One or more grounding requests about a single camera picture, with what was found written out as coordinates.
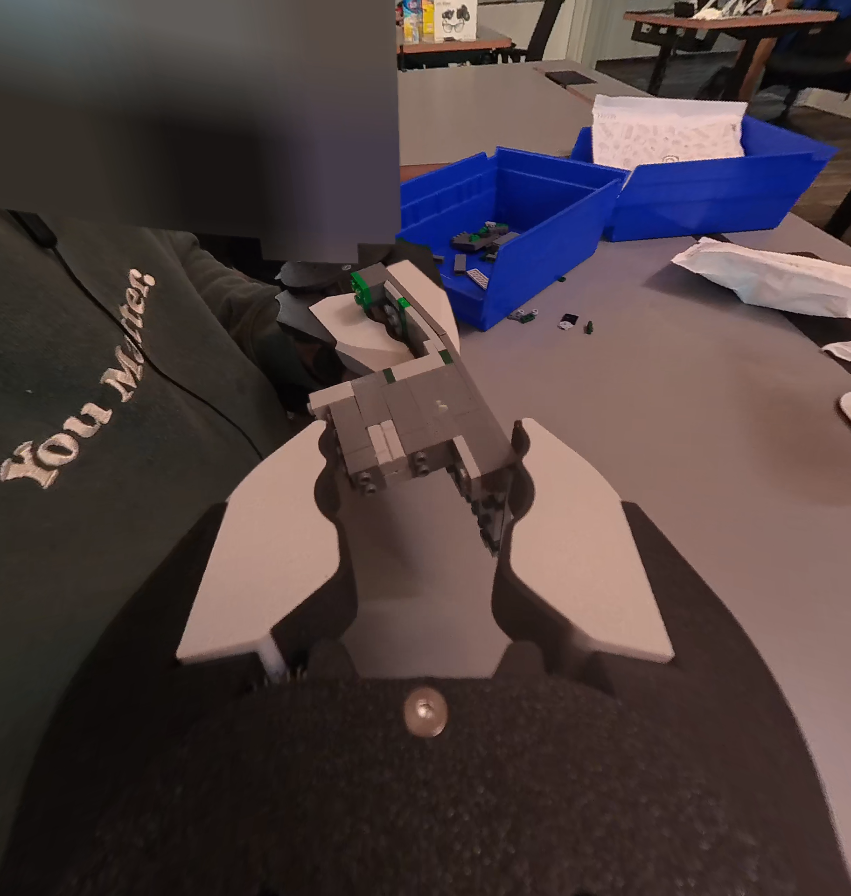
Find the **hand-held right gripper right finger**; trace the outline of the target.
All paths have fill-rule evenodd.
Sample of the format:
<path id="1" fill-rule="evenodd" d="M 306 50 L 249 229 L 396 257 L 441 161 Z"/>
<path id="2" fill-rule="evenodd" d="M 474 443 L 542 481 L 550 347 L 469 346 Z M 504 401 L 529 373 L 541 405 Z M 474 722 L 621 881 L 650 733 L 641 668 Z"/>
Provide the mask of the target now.
<path id="1" fill-rule="evenodd" d="M 508 520 L 491 595 L 494 621 L 543 663 L 603 653 L 650 663 L 676 655 L 621 497 L 537 420 L 512 433 Z"/>

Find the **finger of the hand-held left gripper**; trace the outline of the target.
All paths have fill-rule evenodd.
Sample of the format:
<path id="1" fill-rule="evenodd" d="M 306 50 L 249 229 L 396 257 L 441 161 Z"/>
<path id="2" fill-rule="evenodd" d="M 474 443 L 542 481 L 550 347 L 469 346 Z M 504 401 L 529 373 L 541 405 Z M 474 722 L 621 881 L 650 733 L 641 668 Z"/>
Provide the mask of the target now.
<path id="1" fill-rule="evenodd" d="M 445 347 L 451 348 L 453 360 L 460 359 L 460 335 L 454 318 L 451 303 L 444 289 L 436 285 L 425 273 L 409 260 L 402 260 L 387 266 L 388 280 L 396 285 L 398 294 L 412 299 L 420 310 L 426 312 L 433 324 L 433 330 L 444 333 Z M 409 346 L 401 342 L 391 330 L 389 322 L 385 325 L 385 363 L 403 364 L 413 360 L 417 355 Z"/>
<path id="2" fill-rule="evenodd" d="M 314 318 L 333 337 L 335 350 L 352 372 L 382 373 L 384 377 L 424 374 L 426 356 L 415 357 L 408 343 L 392 336 L 394 323 L 406 323 L 407 335 L 413 334 L 409 304 L 404 300 L 397 304 L 389 300 L 383 309 L 388 313 L 387 323 L 367 316 L 353 294 L 327 297 L 310 307 Z"/>

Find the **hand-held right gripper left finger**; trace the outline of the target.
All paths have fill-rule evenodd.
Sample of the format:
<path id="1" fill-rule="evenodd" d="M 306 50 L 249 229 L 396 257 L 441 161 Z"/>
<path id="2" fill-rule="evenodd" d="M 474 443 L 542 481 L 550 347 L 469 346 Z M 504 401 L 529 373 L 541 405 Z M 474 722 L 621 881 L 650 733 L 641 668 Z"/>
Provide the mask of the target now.
<path id="1" fill-rule="evenodd" d="M 176 648 L 179 662 L 254 654 L 279 678 L 355 621 L 335 442 L 326 423 L 311 423 L 230 496 Z"/>

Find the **grey brick model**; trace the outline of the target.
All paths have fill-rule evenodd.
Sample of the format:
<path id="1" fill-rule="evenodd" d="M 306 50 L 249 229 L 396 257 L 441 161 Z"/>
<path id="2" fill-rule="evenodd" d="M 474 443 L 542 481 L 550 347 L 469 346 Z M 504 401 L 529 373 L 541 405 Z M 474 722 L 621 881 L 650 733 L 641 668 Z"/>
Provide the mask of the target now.
<path id="1" fill-rule="evenodd" d="M 382 326 L 409 358 L 312 393 L 308 409 L 331 425 L 362 496 L 443 469 L 498 556 L 516 455 L 462 363 L 458 338 L 399 271 L 375 263 L 353 273 L 353 300 L 357 315 Z"/>

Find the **loose dark bricks pile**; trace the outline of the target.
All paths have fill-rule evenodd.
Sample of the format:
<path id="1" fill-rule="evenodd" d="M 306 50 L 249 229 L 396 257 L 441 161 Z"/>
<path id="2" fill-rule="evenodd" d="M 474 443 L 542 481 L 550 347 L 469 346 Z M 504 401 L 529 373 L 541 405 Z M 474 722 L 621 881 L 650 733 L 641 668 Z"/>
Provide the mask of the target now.
<path id="1" fill-rule="evenodd" d="M 478 230 L 460 232 L 451 241 L 454 252 L 453 275 L 465 276 L 480 289 L 487 291 L 489 286 L 487 270 L 471 266 L 470 262 L 475 261 L 483 267 L 495 264 L 501 249 L 520 235 L 510 230 L 508 225 L 491 220 L 486 221 Z"/>

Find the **blue plastic bin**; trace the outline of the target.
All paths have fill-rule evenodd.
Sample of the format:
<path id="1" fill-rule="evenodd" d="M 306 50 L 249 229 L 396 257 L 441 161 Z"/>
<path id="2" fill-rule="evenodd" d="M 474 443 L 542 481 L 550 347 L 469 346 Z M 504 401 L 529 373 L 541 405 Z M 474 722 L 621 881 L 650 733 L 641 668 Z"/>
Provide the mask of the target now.
<path id="1" fill-rule="evenodd" d="M 397 236 L 443 258 L 442 285 L 454 314 L 485 331 L 524 306 L 597 249 L 627 172 L 508 148 L 409 179 L 400 186 Z M 476 252 L 454 273 L 454 237 L 493 221 L 516 236 L 493 262 Z"/>
<path id="2" fill-rule="evenodd" d="M 610 242 L 772 230 L 837 154 L 828 144 L 752 117 L 745 154 L 637 166 L 603 236 Z"/>

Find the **person's green sweatshirt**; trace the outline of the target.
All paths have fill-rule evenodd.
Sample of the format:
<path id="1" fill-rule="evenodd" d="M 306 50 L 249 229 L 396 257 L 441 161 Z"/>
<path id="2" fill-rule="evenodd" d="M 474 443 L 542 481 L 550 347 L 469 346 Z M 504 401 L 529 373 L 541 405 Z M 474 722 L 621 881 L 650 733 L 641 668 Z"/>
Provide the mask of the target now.
<path id="1" fill-rule="evenodd" d="M 47 223 L 145 354 L 268 456 L 291 436 L 275 388 L 155 230 Z M 229 424 L 142 363 L 0 210 L 0 865 L 49 718 L 106 625 L 260 462 Z"/>

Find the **white product box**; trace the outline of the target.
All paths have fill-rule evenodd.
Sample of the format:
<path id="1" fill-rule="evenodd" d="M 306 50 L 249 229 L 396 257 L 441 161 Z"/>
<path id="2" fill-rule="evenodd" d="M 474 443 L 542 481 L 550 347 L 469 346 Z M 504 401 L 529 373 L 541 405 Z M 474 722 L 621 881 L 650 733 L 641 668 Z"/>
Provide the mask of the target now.
<path id="1" fill-rule="evenodd" d="M 441 43 L 476 40 L 477 7 L 477 1 L 433 1 L 434 41 Z"/>

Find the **numbered white paper bag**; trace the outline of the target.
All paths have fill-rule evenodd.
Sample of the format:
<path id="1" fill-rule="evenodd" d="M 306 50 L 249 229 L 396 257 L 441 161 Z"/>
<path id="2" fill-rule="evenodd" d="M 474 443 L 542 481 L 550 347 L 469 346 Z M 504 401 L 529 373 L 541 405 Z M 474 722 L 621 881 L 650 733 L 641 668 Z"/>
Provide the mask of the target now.
<path id="1" fill-rule="evenodd" d="M 746 305 L 851 320 L 851 266 L 702 238 L 671 261 Z"/>

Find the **brown wooden table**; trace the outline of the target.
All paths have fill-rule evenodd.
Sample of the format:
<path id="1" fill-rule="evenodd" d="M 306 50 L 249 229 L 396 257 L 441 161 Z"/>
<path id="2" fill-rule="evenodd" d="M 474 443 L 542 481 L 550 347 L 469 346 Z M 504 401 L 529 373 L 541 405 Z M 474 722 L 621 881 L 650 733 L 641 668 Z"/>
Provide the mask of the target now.
<path id="1" fill-rule="evenodd" d="M 719 31 L 740 40 L 743 45 L 720 95 L 722 100 L 734 101 L 740 98 L 763 41 L 830 23 L 837 19 L 837 12 L 776 9 L 774 2 L 727 2 L 723 11 L 712 17 L 679 16 L 675 10 L 631 11 L 622 17 L 634 24 L 633 41 L 659 47 L 647 88 L 653 96 L 658 95 L 668 62 L 687 32 Z"/>

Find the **black mesh office chair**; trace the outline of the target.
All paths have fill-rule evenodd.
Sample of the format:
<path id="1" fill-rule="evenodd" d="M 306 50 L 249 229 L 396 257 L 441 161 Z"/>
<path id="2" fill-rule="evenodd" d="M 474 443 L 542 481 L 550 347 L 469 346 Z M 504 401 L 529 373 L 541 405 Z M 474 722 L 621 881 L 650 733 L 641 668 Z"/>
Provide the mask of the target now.
<path id="1" fill-rule="evenodd" d="M 760 91 L 786 87 L 780 115 L 771 122 L 784 124 L 802 91 L 821 89 L 842 95 L 851 92 L 851 15 L 811 29 L 785 49 L 774 49 L 765 65 Z"/>

